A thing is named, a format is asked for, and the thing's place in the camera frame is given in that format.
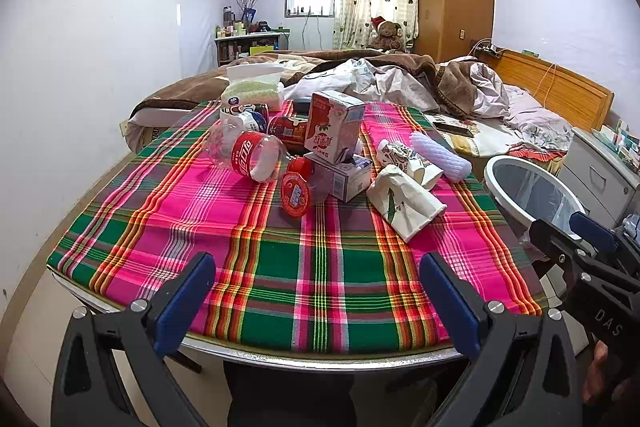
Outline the person right hand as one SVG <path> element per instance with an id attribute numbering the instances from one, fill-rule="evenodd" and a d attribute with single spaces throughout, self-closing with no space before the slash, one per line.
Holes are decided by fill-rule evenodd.
<path id="1" fill-rule="evenodd" d="M 608 346 L 598 340 L 593 351 L 593 360 L 588 366 L 582 384 L 582 403 L 591 405 L 605 397 L 612 402 L 629 402 L 639 398 L 639 375 L 620 380 L 608 363 Z"/>

